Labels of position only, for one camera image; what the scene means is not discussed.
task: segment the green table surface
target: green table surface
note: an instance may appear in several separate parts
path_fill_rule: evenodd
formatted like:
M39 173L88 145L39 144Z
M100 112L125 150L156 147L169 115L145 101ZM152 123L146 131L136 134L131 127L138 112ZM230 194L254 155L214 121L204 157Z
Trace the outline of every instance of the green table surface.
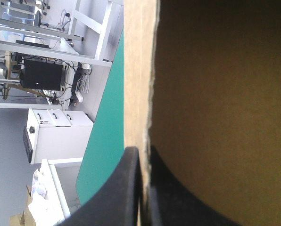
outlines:
M124 36L105 86L83 158L76 190L86 203L107 181L124 152Z

